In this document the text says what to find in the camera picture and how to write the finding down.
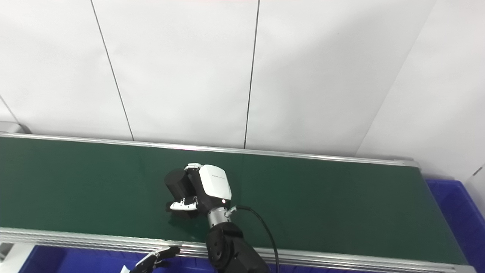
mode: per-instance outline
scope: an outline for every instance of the white wall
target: white wall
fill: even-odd
[[[357,156],[465,181],[485,162],[485,2],[439,0]]]
[[[3,100],[0,100],[0,120],[15,122],[14,116],[12,116],[7,106],[3,103]]]
[[[478,209],[485,215],[485,164],[464,184]]]
[[[256,0],[93,3],[0,3],[0,95],[35,134],[485,162],[481,0],[261,0],[254,70]]]
[[[87,0],[3,0],[0,95],[33,133],[131,139]]]

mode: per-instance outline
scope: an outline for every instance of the blue plastic bin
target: blue plastic bin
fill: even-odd
[[[485,273],[485,220],[467,190],[460,181],[426,181],[468,263]]]
[[[427,180],[446,221],[470,265],[485,273],[485,221],[463,184],[453,180]],[[145,254],[91,249],[36,246],[20,273],[119,273],[132,269]],[[215,273],[209,260],[176,257],[168,268],[154,273]],[[270,265],[272,272],[275,266]],[[344,270],[311,267],[280,267],[281,273],[347,273]]]

